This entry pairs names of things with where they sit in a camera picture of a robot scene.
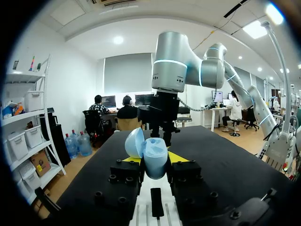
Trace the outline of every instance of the rainbow toy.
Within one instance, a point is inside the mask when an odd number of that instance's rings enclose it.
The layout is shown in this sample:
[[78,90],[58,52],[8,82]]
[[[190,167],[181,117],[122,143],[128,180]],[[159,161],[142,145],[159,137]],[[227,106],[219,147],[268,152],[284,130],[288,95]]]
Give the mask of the rainbow toy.
[[32,64],[30,65],[30,69],[29,69],[30,72],[32,71],[33,62],[34,62],[34,56],[32,58]]

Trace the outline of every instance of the person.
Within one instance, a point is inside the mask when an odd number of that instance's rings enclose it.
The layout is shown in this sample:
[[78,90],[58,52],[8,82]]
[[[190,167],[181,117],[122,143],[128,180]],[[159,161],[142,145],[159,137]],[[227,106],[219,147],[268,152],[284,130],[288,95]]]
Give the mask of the person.
[[223,132],[229,132],[229,129],[227,128],[228,126],[227,121],[242,119],[242,115],[241,115],[242,106],[240,105],[234,90],[231,92],[231,94],[233,96],[233,99],[230,100],[229,105],[226,106],[228,109],[231,109],[231,115],[222,117],[222,124],[224,126],[224,129],[222,130]]
[[117,118],[119,119],[137,118],[138,108],[132,106],[133,101],[130,96],[126,95],[122,100],[122,104],[124,107],[119,109],[119,111],[117,112]]
[[113,113],[113,111],[109,110],[105,106],[102,105],[102,96],[97,95],[94,98],[95,104],[91,105],[89,110],[97,111],[99,114],[99,117],[101,119],[102,125],[104,125],[103,116],[108,113]]
[[273,107],[276,113],[278,113],[278,109],[280,107],[280,104],[278,102],[278,97],[275,97],[274,102],[273,102]]

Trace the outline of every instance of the computer monitor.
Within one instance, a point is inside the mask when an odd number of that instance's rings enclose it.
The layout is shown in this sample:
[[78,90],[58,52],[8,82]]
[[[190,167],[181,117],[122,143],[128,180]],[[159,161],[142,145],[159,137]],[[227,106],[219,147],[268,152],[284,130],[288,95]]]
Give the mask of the computer monitor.
[[135,105],[142,106],[142,105],[150,105],[151,104],[151,96],[155,94],[142,94],[142,95],[135,95]]
[[[212,99],[214,97],[214,93],[215,93],[215,90],[212,90]],[[215,96],[215,100],[214,100],[215,103],[217,102],[222,102],[222,92],[220,91],[217,91],[216,92],[216,96]]]
[[223,99],[222,100],[222,105],[228,106],[229,104],[230,104],[230,100],[229,99]]
[[144,95],[135,95],[135,105],[136,106],[144,105]]
[[231,93],[228,93],[228,99],[229,99],[229,100],[232,100],[232,99],[233,99],[233,96],[232,96]]
[[155,94],[147,94],[144,96],[144,105],[150,105],[151,104],[151,97],[153,97]]
[[105,107],[116,107],[115,96],[107,96],[102,98],[102,104]]

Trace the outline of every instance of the white storage bin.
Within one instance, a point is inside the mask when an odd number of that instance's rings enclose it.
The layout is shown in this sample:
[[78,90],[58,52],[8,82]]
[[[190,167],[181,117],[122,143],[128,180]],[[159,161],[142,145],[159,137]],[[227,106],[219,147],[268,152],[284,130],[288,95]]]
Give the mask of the white storage bin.
[[13,164],[13,162],[11,161],[11,153],[8,149],[8,141],[6,139],[4,139],[4,141],[3,141],[3,149],[4,149],[6,161],[8,162],[8,165],[10,166],[11,164]]
[[21,165],[20,174],[22,179],[26,181],[33,191],[38,187],[41,187],[41,180],[36,172],[36,168],[29,160],[26,160]]
[[28,149],[25,141],[25,132],[12,133],[8,136],[8,140],[18,160],[27,155]]
[[28,91],[24,96],[26,112],[44,109],[44,91]]
[[41,125],[25,130],[27,146],[33,148],[42,143]]
[[27,190],[24,181],[22,179],[17,182],[17,186],[21,192],[21,194],[24,196],[25,199],[29,199],[30,197],[30,192]]
[[29,199],[30,192],[26,188],[18,170],[13,171],[13,180],[16,182],[21,194],[25,197],[25,199]]

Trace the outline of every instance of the ceiling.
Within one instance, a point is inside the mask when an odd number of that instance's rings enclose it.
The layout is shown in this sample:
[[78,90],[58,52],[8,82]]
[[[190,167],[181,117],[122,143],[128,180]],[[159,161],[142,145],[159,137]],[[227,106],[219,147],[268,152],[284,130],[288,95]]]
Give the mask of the ceiling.
[[[253,20],[267,20],[265,2],[249,0],[235,14],[228,13],[238,0],[137,0],[104,7],[90,0],[52,0],[39,20],[65,37],[66,41],[95,59],[121,54],[154,52],[158,34],[173,30],[185,33],[194,48],[215,27],[221,27],[197,50],[202,53],[213,42],[228,49],[226,60],[259,77],[282,77],[280,63],[268,35],[252,39],[241,28]],[[285,24],[273,25],[290,70],[291,82],[301,82],[301,63]],[[116,46],[111,39],[122,35],[125,42]]]

